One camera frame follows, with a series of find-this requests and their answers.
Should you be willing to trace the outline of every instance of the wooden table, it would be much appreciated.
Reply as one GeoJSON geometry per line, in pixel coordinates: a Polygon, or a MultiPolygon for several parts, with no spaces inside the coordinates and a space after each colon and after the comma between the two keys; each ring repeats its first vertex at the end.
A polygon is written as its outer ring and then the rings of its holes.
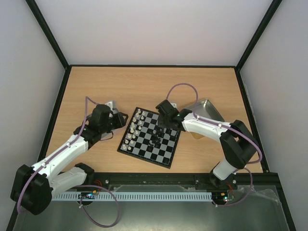
{"type": "MultiPolygon", "coordinates": [[[[156,111],[169,89],[181,82],[194,85],[199,99],[209,98],[227,122],[236,119],[249,126],[244,103],[232,68],[171,68],[171,67],[73,67],[66,86],[60,111],[47,155],[61,146],[81,125],[85,96],[98,103],[116,100],[121,112],[129,117],[136,107],[156,111]]],[[[175,88],[169,98],[178,108],[195,101],[194,91],[187,86],[175,88]]],[[[89,104],[88,114],[93,104],[89,104]]],[[[124,134],[95,144],[89,151],[71,162],[64,170],[83,162],[96,172],[134,173],[207,173],[223,158],[219,143],[203,137],[196,140],[182,132],[171,169],[118,153],[124,134]]],[[[249,165],[252,172],[262,172],[260,163],[249,165]]]]}

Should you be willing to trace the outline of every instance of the chessboard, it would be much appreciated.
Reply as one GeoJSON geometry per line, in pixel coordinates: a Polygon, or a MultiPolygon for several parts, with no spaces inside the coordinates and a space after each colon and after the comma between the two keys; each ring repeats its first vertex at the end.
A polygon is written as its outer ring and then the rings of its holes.
{"type": "Polygon", "coordinates": [[[157,124],[158,113],[136,107],[117,151],[170,168],[180,131],[157,124]]]}

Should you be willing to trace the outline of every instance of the black frame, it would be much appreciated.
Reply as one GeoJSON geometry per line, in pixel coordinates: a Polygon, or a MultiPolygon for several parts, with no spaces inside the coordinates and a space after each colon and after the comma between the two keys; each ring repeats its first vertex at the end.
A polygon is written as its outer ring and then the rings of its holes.
{"type": "MultiPolygon", "coordinates": [[[[241,91],[241,95],[243,98],[244,106],[246,109],[246,113],[248,116],[249,124],[255,139],[259,142],[261,151],[264,153],[261,140],[257,131],[257,126],[255,123],[255,119],[253,117],[252,109],[247,97],[247,92],[245,90],[243,79],[241,77],[241,69],[244,66],[245,62],[247,61],[250,53],[252,52],[253,48],[257,44],[258,40],[260,39],[262,33],[266,29],[267,25],[269,24],[271,18],[274,16],[275,12],[277,11],[280,3],[282,0],[273,0],[271,5],[269,6],[266,14],[264,15],[262,21],[260,22],[257,30],[255,31],[253,37],[251,38],[247,48],[245,49],[242,57],[240,58],[237,66],[209,66],[209,65],[69,65],[65,56],[63,55],[55,37],[53,36],[47,22],[45,21],[38,5],[36,4],[35,0],[25,0],[32,11],[33,15],[35,16],[37,22],[39,23],[40,27],[42,28],[45,36],[47,37],[48,41],[50,42],[52,48],[54,49],[56,55],[58,56],[61,64],[65,69],[64,77],[59,89],[59,93],[55,102],[55,106],[53,108],[51,119],[48,124],[48,128],[46,131],[46,135],[44,138],[44,142],[42,148],[40,150],[38,161],[43,159],[46,156],[46,152],[51,140],[51,135],[55,126],[55,122],[60,110],[61,102],[63,99],[63,95],[65,92],[65,88],[68,82],[68,78],[73,66],[101,66],[101,67],[186,67],[186,68],[233,68],[237,77],[237,81],[239,84],[239,88],[241,91]]],[[[268,163],[266,161],[266,157],[264,156],[261,161],[261,166],[263,169],[263,173],[253,173],[254,185],[275,185],[279,199],[282,203],[283,211],[289,226],[290,230],[295,230],[295,225],[285,199],[283,189],[278,177],[277,173],[270,173],[270,169],[268,163]]],[[[108,185],[123,185],[123,184],[144,184],[144,182],[151,182],[151,184],[160,185],[160,184],[173,184],[173,185],[182,185],[182,186],[195,186],[197,188],[200,187],[198,185],[198,181],[196,179],[207,179],[209,177],[209,173],[203,174],[146,174],[146,173],[95,173],[95,178],[100,179],[103,182],[105,187],[108,185]]],[[[247,185],[250,184],[250,176],[247,173],[240,173],[233,176],[236,180],[237,184],[239,185],[247,185]]],[[[213,188],[209,185],[204,184],[202,186],[203,189],[208,189],[214,192],[213,188]]],[[[17,210],[16,206],[11,215],[11,219],[7,226],[7,231],[12,231],[17,219],[17,210]]]]}

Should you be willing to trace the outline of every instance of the gray floor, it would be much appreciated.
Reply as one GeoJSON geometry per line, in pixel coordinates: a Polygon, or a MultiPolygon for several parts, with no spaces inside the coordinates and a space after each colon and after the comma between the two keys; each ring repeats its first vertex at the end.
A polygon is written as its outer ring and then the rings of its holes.
{"type": "MultiPolygon", "coordinates": [[[[249,196],[234,207],[215,208],[210,202],[121,202],[120,222],[110,231],[286,231],[281,205],[249,196]]],[[[94,202],[87,208],[99,223],[116,218],[114,202],[94,202]]],[[[77,202],[52,202],[40,215],[18,217],[14,231],[98,231],[77,202]]]]}

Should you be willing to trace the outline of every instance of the wall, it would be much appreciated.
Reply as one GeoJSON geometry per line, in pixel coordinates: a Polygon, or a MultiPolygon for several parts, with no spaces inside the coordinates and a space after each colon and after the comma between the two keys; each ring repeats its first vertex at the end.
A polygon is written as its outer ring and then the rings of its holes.
{"type": "Polygon", "coordinates": [[[0,1],[0,231],[16,170],[36,162],[64,74],[24,0],[0,1]]]}
{"type": "Polygon", "coordinates": [[[308,1],[282,1],[241,71],[271,171],[296,228],[306,230],[308,1]]]}
{"type": "Polygon", "coordinates": [[[236,65],[271,0],[37,0],[70,64],[236,65]]]}

